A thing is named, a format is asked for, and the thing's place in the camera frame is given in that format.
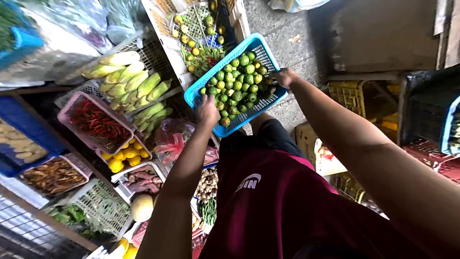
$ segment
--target wire mesh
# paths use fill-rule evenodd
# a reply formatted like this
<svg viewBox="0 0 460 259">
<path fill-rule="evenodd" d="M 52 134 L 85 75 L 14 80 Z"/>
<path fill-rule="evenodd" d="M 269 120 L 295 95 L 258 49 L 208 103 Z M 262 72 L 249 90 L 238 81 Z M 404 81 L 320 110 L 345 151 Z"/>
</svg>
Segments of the wire mesh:
<svg viewBox="0 0 460 259">
<path fill-rule="evenodd" d="M 0 257 L 62 258 L 88 251 L 0 195 Z"/>
</svg>

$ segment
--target pink crate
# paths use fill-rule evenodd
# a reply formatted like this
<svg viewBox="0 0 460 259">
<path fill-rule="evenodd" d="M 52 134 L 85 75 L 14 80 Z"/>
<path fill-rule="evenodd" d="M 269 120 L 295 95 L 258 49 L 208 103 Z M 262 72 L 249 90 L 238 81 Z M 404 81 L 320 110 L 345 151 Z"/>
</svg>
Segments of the pink crate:
<svg viewBox="0 0 460 259">
<path fill-rule="evenodd" d="M 152 160 L 153 156 L 152 156 L 152 152 L 150 152 L 144 145 L 144 143 L 142 143 L 141 141 L 141 136 L 138 132 L 135 132 L 134 133 L 134 138 L 142 145 L 142 147 L 147 151 L 147 153 L 149 153 L 149 156 L 146 157 L 146 158 L 142 158 L 141 159 L 141 162 L 139 164 L 142 164 L 144 162 L 148 162 L 150 160 Z M 96 155 L 98 155 L 98 157 L 100 157 L 102 159 L 102 161 L 104 161 L 106 164 L 108 164 L 108 160 L 105 160 L 103 157 L 102 157 L 102 150 L 100 149 L 96 149 Z M 125 167 L 125 169 L 123 171 L 120 171 L 120 173 L 127 173 L 129 170 L 131 170 L 134 166 L 128 166 L 128 167 Z"/>
<path fill-rule="evenodd" d="M 101 108 L 101 110 L 103 110 L 105 113 L 111 116 L 115 121 L 117 121 L 119 124 L 121 124 L 131 133 L 130 136 L 126 138 L 126 140 L 123 142 L 122 145 L 120 145 L 119 147 L 114 147 L 112 149 L 107 149 L 105 147 L 104 140 L 88 135 L 85 132 L 81 132 L 80 130 L 77 129 L 77 127 L 75 127 L 74 125 L 70 123 L 70 113 L 83 100 L 90 100 L 92 103 L 94 103 L 99 108 Z M 119 115 L 116 112 L 112 111 L 112 109 L 102 100 L 100 100 L 98 97 L 92 94 L 86 94 L 80 91 L 75 92 L 75 94 L 70 98 L 66 106 L 64 106 L 64 108 L 62 108 L 62 110 L 57 115 L 57 119 L 59 120 L 60 123 L 66 126 L 75 135 L 77 135 L 77 137 L 79 137 L 81 141 L 83 141 L 89 148 L 91 149 L 98 148 L 107 154 L 117 153 L 126 143 L 130 141 L 130 139 L 132 139 L 133 133 L 135 131 L 135 128 L 131 126 L 131 123 L 128 120 L 126 120 L 124 116 Z"/>
<path fill-rule="evenodd" d="M 442 174 L 456 184 L 460 184 L 460 159 L 441 153 L 437 144 L 420 138 L 403 148 L 435 172 Z"/>
<path fill-rule="evenodd" d="M 139 248 L 141 245 L 142 240 L 144 239 L 145 231 L 147 230 L 147 227 L 149 226 L 150 220 L 142 222 L 138 230 L 136 230 L 136 233 L 132 236 L 132 244 Z"/>
</svg>

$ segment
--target yellow lemon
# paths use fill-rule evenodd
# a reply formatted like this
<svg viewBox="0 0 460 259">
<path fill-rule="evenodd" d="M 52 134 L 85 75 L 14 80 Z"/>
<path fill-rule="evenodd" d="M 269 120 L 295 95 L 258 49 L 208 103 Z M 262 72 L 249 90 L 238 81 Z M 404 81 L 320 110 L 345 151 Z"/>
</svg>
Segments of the yellow lemon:
<svg viewBox="0 0 460 259">
<path fill-rule="evenodd" d="M 145 150 L 145 149 L 141 149 L 141 150 L 139 151 L 139 154 L 140 154 L 141 157 L 143 157 L 143 158 L 147 158 L 147 157 L 150 156 L 150 155 L 149 155 L 149 152 L 147 152 L 147 150 Z"/>
<path fill-rule="evenodd" d="M 134 148 L 131 148 L 131 147 L 123 149 L 123 155 L 126 158 L 133 158 L 133 157 L 137 156 L 137 150 L 134 149 Z"/>
<path fill-rule="evenodd" d="M 130 166 L 137 166 L 138 164 L 141 163 L 141 157 L 135 156 L 133 158 L 128 158 L 128 162 Z"/>
<path fill-rule="evenodd" d="M 123 246 L 123 248 L 125 249 L 125 251 L 123 252 L 123 254 L 126 254 L 126 252 L 128 251 L 128 247 L 129 247 L 129 242 L 128 242 L 128 239 L 126 238 L 122 238 L 120 239 L 120 241 L 118 242 L 118 246 Z"/>
<path fill-rule="evenodd" d="M 109 161 L 109 168 L 111 170 L 116 170 L 120 168 L 123 165 L 121 160 L 113 158 L 112 160 Z"/>
<path fill-rule="evenodd" d="M 141 143 L 139 142 L 134 142 L 134 144 L 132 145 L 135 149 L 139 150 L 139 149 L 143 149 L 144 147 L 141 145 Z"/>
<path fill-rule="evenodd" d="M 123 255 L 123 259 L 135 259 L 136 254 L 138 254 L 138 249 L 132 244 L 129 244 L 128 251 Z"/>
<path fill-rule="evenodd" d="M 115 155 L 113 155 L 113 157 L 115 159 L 118 159 L 118 160 L 123 160 L 124 155 L 123 155 L 123 152 L 120 150 L 120 151 L 116 152 Z"/>
<path fill-rule="evenodd" d="M 101 155 L 102 155 L 102 158 L 105 159 L 105 160 L 109 160 L 113 156 L 113 155 L 109 155 L 109 154 L 104 153 L 104 152 L 102 152 Z"/>
</svg>

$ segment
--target yellow crate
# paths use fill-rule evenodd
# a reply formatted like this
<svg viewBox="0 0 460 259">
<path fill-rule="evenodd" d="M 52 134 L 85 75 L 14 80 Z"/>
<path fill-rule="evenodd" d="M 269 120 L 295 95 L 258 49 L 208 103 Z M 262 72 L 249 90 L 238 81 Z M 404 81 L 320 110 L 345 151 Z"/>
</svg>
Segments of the yellow crate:
<svg viewBox="0 0 460 259">
<path fill-rule="evenodd" d="M 331 98 L 343 107 L 366 118 L 362 86 L 366 81 L 330 81 L 328 83 Z"/>
</svg>

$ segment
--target blue crate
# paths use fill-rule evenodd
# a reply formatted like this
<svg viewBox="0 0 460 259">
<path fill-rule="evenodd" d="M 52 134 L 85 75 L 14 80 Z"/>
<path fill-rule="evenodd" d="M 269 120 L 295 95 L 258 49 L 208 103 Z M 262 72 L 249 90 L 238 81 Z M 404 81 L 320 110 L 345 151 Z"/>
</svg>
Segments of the blue crate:
<svg viewBox="0 0 460 259">
<path fill-rule="evenodd" d="M 23 11 L 12 1 L 2 1 L 0 4 L 4 4 L 9 7 L 18 15 L 23 15 Z M 23 19 L 23 21 L 26 23 L 26 26 L 11 27 L 16 40 L 16 45 L 14 46 L 13 51 L 0 52 L 0 70 L 18 61 L 21 57 L 32 53 L 35 49 L 43 46 L 43 40 L 32 27 L 32 24 L 28 20 Z"/>
<path fill-rule="evenodd" d="M 8 145 L 0 144 L 0 173 L 6 177 L 16 177 L 30 168 L 36 167 L 52 157 L 58 156 L 65 147 L 58 139 L 53 137 L 43 125 L 29 114 L 12 97 L 0 97 L 0 118 L 26 135 L 37 145 L 46 149 L 48 154 L 29 164 L 25 164 L 22 159 L 15 158 L 13 149 Z"/>
<path fill-rule="evenodd" d="M 262 62 L 267 67 L 268 72 L 279 71 L 280 67 L 276 62 L 273 54 L 268 48 L 264 37 L 259 33 L 253 33 L 248 38 L 243 40 L 238 46 L 235 47 L 224 59 L 219 61 L 211 70 L 205 75 L 198 79 L 190 88 L 184 93 L 184 99 L 190 107 L 194 108 L 199 106 L 201 101 L 201 95 L 199 90 L 206 86 L 208 80 L 213 77 L 218 71 L 220 71 L 226 64 L 234 58 L 239 57 L 244 51 L 254 51 L 257 54 L 257 60 Z M 247 112 L 237 115 L 234 120 L 231 120 L 230 125 L 227 127 L 216 124 L 213 132 L 218 137 L 226 137 L 235 130 L 242 127 L 244 124 L 257 117 L 259 114 L 266 111 L 268 108 L 279 102 L 288 94 L 287 89 L 277 87 L 276 92 L 268 100 L 261 99 L 260 102 L 255 105 L 252 109 L 248 109 Z"/>
</svg>

